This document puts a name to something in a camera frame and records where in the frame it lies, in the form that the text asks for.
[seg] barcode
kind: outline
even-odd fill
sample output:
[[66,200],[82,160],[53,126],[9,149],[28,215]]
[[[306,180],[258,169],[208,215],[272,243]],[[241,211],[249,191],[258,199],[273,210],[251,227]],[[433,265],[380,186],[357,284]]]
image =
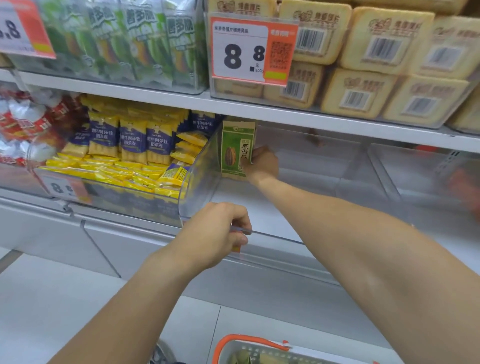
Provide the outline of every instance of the barcode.
[[347,90],[340,103],[341,108],[365,110],[368,100],[370,99],[370,92],[359,92]]
[[463,53],[463,48],[439,47],[432,49],[427,56],[425,65],[427,67],[443,68],[446,70],[452,69],[460,56]]
[[437,98],[414,96],[410,99],[402,114],[427,117],[432,113],[438,101]]
[[391,62],[395,59],[402,40],[374,36],[367,48],[367,58]]
[[324,42],[325,31],[300,28],[297,36],[297,49],[319,53]]
[[289,81],[287,87],[282,90],[282,95],[297,100],[303,100],[306,86],[307,84],[305,82]]

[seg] person's left hand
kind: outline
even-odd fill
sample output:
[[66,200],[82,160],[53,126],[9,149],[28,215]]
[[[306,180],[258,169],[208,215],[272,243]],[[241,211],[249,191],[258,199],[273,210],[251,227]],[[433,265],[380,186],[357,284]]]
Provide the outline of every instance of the person's left hand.
[[247,209],[228,202],[210,202],[185,223],[169,246],[178,259],[199,274],[220,263],[234,246],[248,243],[243,232],[230,231],[232,226],[252,230]]

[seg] person's right hand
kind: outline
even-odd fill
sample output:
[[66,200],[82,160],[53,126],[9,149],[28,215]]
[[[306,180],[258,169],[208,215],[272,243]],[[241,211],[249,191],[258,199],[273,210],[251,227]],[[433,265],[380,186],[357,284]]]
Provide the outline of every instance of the person's right hand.
[[261,146],[252,152],[251,164],[247,159],[241,159],[240,162],[248,180],[256,187],[268,179],[278,177],[278,158],[268,146]]

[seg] forearm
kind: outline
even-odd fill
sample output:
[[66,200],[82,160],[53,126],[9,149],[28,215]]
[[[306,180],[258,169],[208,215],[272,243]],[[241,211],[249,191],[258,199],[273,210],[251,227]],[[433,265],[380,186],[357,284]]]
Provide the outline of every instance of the forearm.
[[170,245],[152,254],[49,364],[147,363],[173,307],[196,274]]
[[406,363],[480,355],[480,279],[442,246],[379,211],[273,178],[258,187]]

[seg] tiled floor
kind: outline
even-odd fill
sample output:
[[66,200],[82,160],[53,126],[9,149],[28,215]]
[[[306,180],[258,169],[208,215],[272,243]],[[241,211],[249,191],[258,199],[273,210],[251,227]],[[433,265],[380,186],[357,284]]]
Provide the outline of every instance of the tiled floor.
[[[0,257],[6,252],[0,250]],[[45,364],[124,285],[118,278],[22,255],[0,274],[0,363]],[[177,360],[212,361],[221,338],[240,333],[371,363],[394,351],[267,317],[181,297],[162,333]]]

